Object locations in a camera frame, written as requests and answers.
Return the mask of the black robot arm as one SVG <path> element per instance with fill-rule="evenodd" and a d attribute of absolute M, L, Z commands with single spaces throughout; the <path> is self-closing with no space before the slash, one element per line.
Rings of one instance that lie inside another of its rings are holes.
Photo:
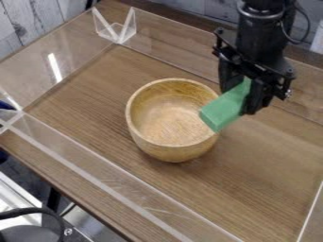
<path fill-rule="evenodd" d="M 289 98 L 296 69 L 285 57 L 296 15 L 305 12 L 298 0 L 238 0 L 240 24 L 236 31 L 218 28 L 214 55 L 220 58 L 220 86 L 230 92 L 246 79 L 250 88 L 242 99 L 241 114 L 254 114 L 274 98 Z"/>

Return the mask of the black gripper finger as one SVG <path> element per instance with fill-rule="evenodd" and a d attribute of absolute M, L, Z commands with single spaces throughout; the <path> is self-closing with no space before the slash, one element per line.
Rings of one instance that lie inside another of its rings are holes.
<path fill-rule="evenodd" d="M 244 82 L 244 74 L 240 65 L 229 60 L 220 60 L 220 87 L 224 93 L 229 92 L 237 85 Z"/>
<path fill-rule="evenodd" d="M 253 79 L 250 92 L 244 100 L 242 114 L 256 114 L 262 108 L 269 106 L 273 97 L 273 85 L 261 78 Z"/>

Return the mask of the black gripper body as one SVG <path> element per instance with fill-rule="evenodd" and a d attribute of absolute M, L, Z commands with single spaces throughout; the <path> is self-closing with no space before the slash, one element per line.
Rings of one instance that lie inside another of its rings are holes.
<path fill-rule="evenodd" d="M 238 6 L 238 30 L 218 28 L 214 54 L 240 65 L 244 78 L 273 85 L 274 97 L 288 98 L 296 71 L 285 58 L 296 6 Z"/>

